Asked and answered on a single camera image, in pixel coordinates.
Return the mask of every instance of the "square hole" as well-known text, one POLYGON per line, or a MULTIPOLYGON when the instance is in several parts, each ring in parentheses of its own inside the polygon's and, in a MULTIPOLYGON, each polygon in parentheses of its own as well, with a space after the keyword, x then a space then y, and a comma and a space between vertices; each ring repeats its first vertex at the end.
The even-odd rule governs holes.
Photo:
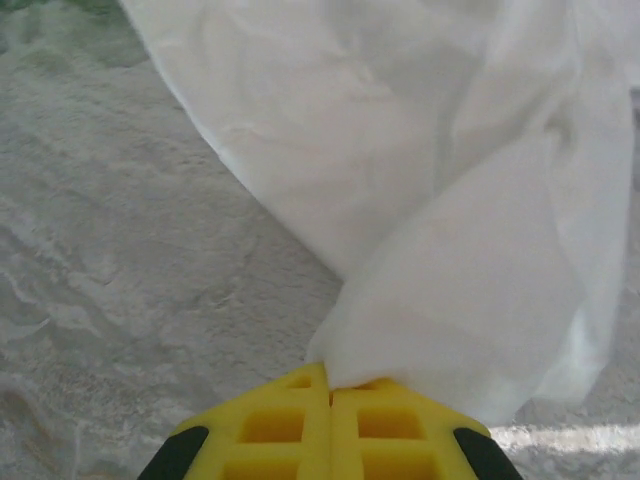
POLYGON ((246 459, 224 466, 222 480, 296 480, 298 462, 289 459, 246 459))
POLYGON ((364 480, 442 480, 427 452, 368 450, 362 454, 362 466, 364 480))
POLYGON ((270 408, 251 413, 242 428, 241 443, 293 443, 302 440, 304 410, 270 408))
POLYGON ((360 438, 424 438, 416 414, 409 408, 363 408, 358 412, 360 438))
POLYGON ((298 377, 294 379, 289 385, 288 388, 311 388, 311 378, 304 376, 298 377))

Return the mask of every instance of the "white cloth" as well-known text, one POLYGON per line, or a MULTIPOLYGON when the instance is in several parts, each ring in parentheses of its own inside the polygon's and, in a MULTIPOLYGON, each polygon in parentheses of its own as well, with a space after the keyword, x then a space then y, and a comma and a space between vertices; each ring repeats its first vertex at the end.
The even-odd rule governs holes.
POLYGON ((123 0, 221 160, 345 280, 332 387, 488 424, 607 360, 633 151, 594 0, 123 0))

